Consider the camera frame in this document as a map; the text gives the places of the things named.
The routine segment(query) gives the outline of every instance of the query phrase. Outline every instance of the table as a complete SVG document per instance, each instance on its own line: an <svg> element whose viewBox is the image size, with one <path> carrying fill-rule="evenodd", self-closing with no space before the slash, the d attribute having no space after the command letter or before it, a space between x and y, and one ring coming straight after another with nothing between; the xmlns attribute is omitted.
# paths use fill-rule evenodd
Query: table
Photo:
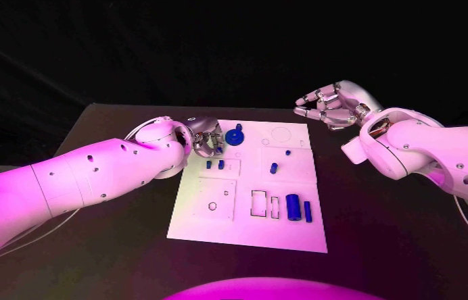
<svg viewBox="0 0 468 300"><path fill-rule="evenodd" d="M81 209L46 238L0 258L0 299L160 299L248 276L315 280L385 299L468 297L468 226L453 198L423 176L393 181L368 161L352 165L341 145L357 127L331 132L289 109L91 104L56 155L123 138L164 115L307 123L328 254L167 239L179 173Z"/></svg>

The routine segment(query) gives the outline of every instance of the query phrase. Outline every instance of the blue object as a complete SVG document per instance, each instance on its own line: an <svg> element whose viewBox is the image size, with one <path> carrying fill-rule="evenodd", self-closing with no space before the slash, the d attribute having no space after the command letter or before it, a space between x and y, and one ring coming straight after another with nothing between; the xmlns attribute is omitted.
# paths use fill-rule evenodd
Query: blue object
<svg viewBox="0 0 468 300"><path fill-rule="evenodd" d="M305 202L305 221L312 222L310 202Z"/></svg>
<svg viewBox="0 0 468 300"><path fill-rule="evenodd" d="M244 133L241 131L241 124L237 123L235 129L227 132L227 144L238 146L244 142Z"/></svg>
<svg viewBox="0 0 468 300"><path fill-rule="evenodd" d="M274 174L276 171L277 171L277 164L273 163L273 164L271 164L271 168L270 168L270 173Z"/></svg>
<svg viewBox="0 0 468 300"><path fill-rule="evenodd" d="M286 196L286 208L287 208L287 220L299 221L300 217L300 203L299 196L296 194L289 194Z"/></svg>

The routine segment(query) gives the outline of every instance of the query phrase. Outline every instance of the black background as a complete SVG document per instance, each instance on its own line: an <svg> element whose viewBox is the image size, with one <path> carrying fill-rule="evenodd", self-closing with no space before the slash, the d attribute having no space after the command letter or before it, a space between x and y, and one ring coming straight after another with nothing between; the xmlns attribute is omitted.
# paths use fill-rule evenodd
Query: black background
<svg viewBox="0 0 468 300"><path fill-rule="evenodd" d="M462 4L0 0L0 164L52 157L89 103L293 108L342 79L466 125Z"/></svg>

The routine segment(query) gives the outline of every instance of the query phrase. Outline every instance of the rectangular cutout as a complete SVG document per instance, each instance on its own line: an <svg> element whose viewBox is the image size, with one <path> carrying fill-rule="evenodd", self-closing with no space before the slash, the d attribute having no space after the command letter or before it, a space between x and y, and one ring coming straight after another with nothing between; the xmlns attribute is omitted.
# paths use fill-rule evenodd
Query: rectangular cutout
<svg viewBox="0 0 468 300"><path fill-rule="evenodd" d="M266 218L266 191L251 191L250 215Z"/></svg>
<svg viewBox="0 0 468 300"><path fill-rule="evenodd" d="M280 199L271 197L271 219L280 218Z"/></svg>

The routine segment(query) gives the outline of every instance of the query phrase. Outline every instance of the white robotic arm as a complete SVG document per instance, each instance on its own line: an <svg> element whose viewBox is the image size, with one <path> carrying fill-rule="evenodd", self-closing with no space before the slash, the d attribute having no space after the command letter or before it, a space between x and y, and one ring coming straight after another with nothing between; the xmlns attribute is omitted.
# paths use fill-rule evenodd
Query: white robotic arm
<svg viewBox="0 0 468 300"><path fill-rule="evenodd" d="M316 109L300 105L316 100ZM351 162L370 160L394 180L424 175L440 189L468 199L468 127L443 128L419 112L383 109L370 93L344 80L305 95L294 112L322 120L331 130L357 123L358 136L341 147Z"/></svg>
<svg viewBox="0 0 468 300"><path fill-rule="evenodd" d="M216 119L180 123L160 117L136 127L124 140L101 141L0 173L0 248L52 217L114 199L153 178L176 175L192 149L209 157L222 153L222 146Z"/></svg>

